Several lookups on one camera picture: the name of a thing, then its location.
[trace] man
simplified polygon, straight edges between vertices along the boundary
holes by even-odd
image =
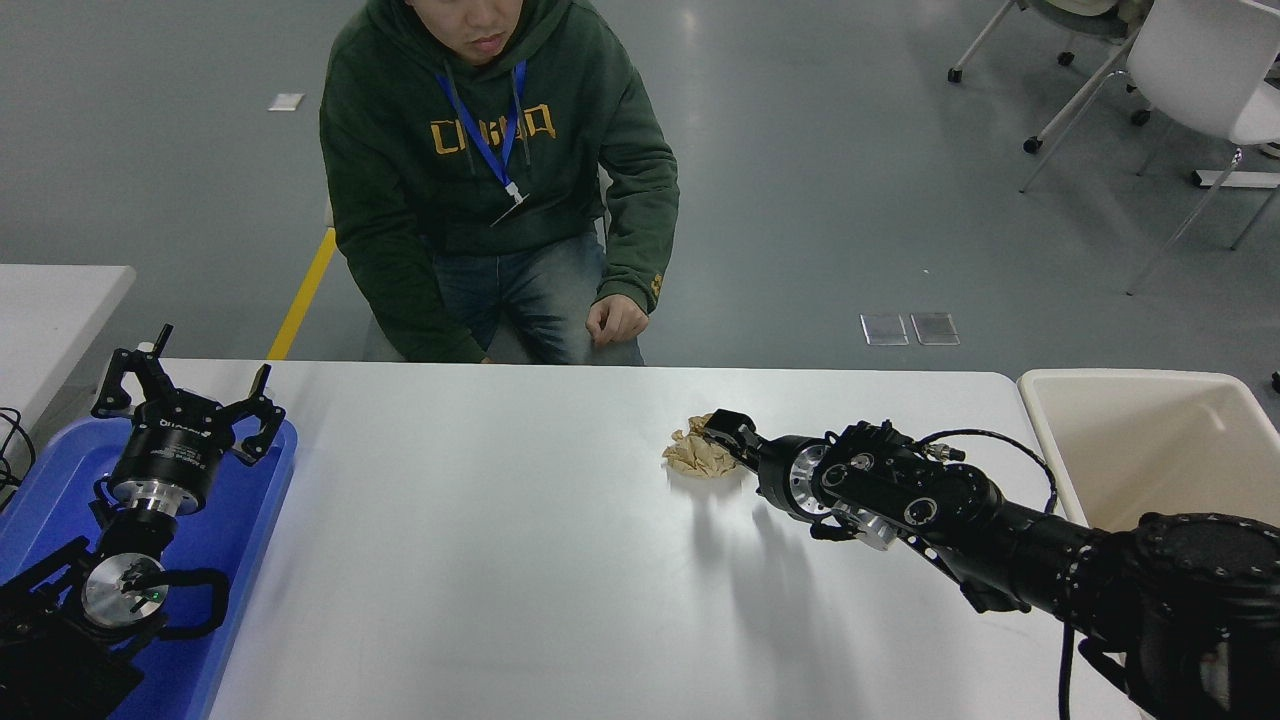
[[[488,361],[506,311],[540,361],[643,364],[676,160],[585,0],[369,0],[334,42],[320,141],[338,249],[407,360]]]

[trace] hoodie hood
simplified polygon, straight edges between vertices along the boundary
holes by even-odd
[[[404,0],[369,0],[365,13],[370,23],[389,37],[396,47],[433,74],[447,73],[488,79],[509,73],[517,63],[527,60],[538,51],[571,4],[572,0],[525,0],[516,32],[507,42],[507,49],[494,61],[479,68],[440,44]]]

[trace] man's left hand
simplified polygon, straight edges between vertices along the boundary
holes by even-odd
[[[586,314],[586,332],[591,342],[603,347],[611,342],[626,342],[649,327],[649,315],[625,295],[609,295],[591,305]]]

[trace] green hoodie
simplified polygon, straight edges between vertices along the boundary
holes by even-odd
[[[500,161],[527,60],[508,172],[512,199],[471,147],[440,85],[461,97]],[[625,295],[646,313],[671,259],[676,160],[639,73],[585,0],[525,0],[506,51],[481,68],[436,41],[403,0],[369,0],[334,41],[320,106],[338,249],[392,345],[411,361],[479,361],[484,350],[440,302],[436,252],[498,255],[590,232],[607,202],[607,269],[598,299]],[[586,320],[588,309],[582,309]]]

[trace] white plastic bin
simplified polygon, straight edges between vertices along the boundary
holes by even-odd
[[[1018,380],[1076,523],[1128,530],[1144,512],[1280,525],[1280,434],[1240,380],[1174,370],[1032,370]]]

